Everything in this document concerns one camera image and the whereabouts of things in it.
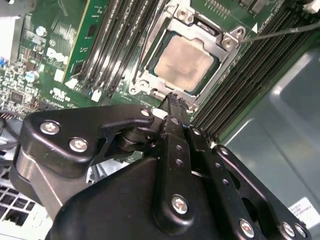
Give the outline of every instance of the mounting screw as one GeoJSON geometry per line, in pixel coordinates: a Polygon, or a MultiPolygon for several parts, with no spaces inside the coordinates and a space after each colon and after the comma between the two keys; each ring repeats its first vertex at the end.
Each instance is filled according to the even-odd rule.
{"type": "Polygon", "coordinates": [[[198,129],[196,129],[196,128],[193,129],[193,132],[194,132],[195,134],[197,134],[197,135],[201,135],[201,132],[200,132],[198,129]]]}
{"type": "Polygon", "coordinates": [[[186,214],[188,211],[188,205],[186,203],[186,201],[180,197],[180,196],[174,196],[172,198],[172,206],[174,208],[174,210],[178,213],[178,214],[186,214]]]}
{"type": "Polygon", "coordinates": [[[239,224],[240,224],[241,230],[248,238],[252,239],[255,236],[255,231],[248,221],[241,219],[239,224]]]}
{"type": "Polygon", "coordinates": [[[230,37],[226,37],[224,40],[222,40],[222,46],[225,49],[232,49],[234,47],[234,42],[230,37]]]}
{"type": "Polygon", "coordinates": [[[239,29],[236,31],[236,37],[237,37],[237,38],[240,38],[243,34],[244,34],[244,30],[243,30],[242,28],[239,28],[239,29]]]}
{"type": "Polygon", "coordinates": [[[304,229],[299,226],[298,224],[295,224],[295,229],[298,231],[298,233],[300,233],[302,235],[302,237],[306,238],[307,234],[305,233],[304,229]]]}
{"type": "Polygon", "coordinates": [[[291,227],[288,223],[284,222],[284,223],[282,223],[282,226],[283,226],[285,232],[286,232],[290,237],[294,237],[294,236],[295,236],[294,230],[292,229],[292,227],[291,227]]]}
{"type": "Polygon", "coordinates": [[[141,113],[142,113],[142,115],[144,115],[144,116],[146,116],[146,117],[149,117],[149,116],[150,116],[150,113],[149,113],[147,110],[145,110],[145,109],[142,109],[142,110],[141,110],[141,113]]]}
{"type": "Polygon", "coordinates": [[[148,87],[149,87],[149,83],[148,83],[147,81],[145,81],[145,80],[141,80],[141,81],[139,82],[139,86],[140,86],[141,88],[145,89],[145,88],[148,88],[148,87]]]}
{"type": "Polygon", "coordinates": [[[75,152],[83,153],[88,149],[88,144],[86,140],[76,137],[69,142],[69,147],[75,152]]]}
{"type": "Polygon", "coordinates": [[[60,131],[60,127],[54,122],[46,121],[40,125],[40,130],[44,134],[55,135],[60,131]]]}
{"type": "Polygon", "coordinates": [[[228,155],[228,151],[227,151],[227,149],[225,149],[224,147],[220,147],[220,151],[221,151],[224,155],[228,155]]]}
{"type": "Polygon", "coordinates": [[[184,9],[179,9],[178,12],[176,13],[176,16],[178,17],[179,20],[186,20],[188,17],[187,11],[184,9]]]}

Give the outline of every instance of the black mechanical arm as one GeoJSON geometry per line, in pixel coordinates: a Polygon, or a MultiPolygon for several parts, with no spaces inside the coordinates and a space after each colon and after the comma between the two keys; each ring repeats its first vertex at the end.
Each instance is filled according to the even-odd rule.
{"type": "Polygon", "coordinates": [[[209,148],[186,108],[169,94],[152,112],[125,104],[29,115],[10,179],[54,220],[47,239],[310,240],[229,149],[209,148]],[[134,151],[143,158],[86,185],[90,166],[134,151]]]}

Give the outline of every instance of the cable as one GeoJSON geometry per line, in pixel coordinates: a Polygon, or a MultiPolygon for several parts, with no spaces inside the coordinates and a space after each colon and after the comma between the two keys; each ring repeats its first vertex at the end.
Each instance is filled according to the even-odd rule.
{"type": "Polygon", "coordinates": [[[258,40],[262,40],[262,39],[273,38],[273,37],[286,35],[286,34],[298,34],[298,33],[316,30],[318,28],[320,28],[320,21],[313,23],[313,24],[310,24],[310,25],[306,25],[306,26],[288,28],[288,29],[284,29],[281,31],[272,32],[272,33],[269,33],[266,35],[260,35],[260,36],[256,36],[256,37],[252,37],[252,38],[247,38],[247,39],[242,40],[240,43],[244,44],[244,43],[254,42],[254,41],[258,41],[258,40]]]}

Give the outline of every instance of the sticker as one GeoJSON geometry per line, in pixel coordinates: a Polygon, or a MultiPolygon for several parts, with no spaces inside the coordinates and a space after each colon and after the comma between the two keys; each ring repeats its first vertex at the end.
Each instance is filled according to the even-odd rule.
{"type": "Polygon", "coordinates": [[[308,198],[303,197],[292,206],[288,207],[301,222],[304,222],[307,229],[320,223],[320,215],[311,204],[308,198]]]}
{"type": "Polygon", "coordinates": [[[57,81],[57,82],[62,83],[62,80],[64,79],[64,74],[65,74],[64,71],[62,71],[60,69],[57,69],[55,71],[54,80],[57,81]]]}

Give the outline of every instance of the motherboard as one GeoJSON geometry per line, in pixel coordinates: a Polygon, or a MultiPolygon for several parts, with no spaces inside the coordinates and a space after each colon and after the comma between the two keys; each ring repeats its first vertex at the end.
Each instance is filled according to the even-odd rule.
{"type": "Polygon", "coordinates": [[[317,39],[244,39],[312,24],[292,0],[39,0],[21,16],[16,58],[0,58],[0,109],[137,103],[174,92],[219,141],[317,39]]]}

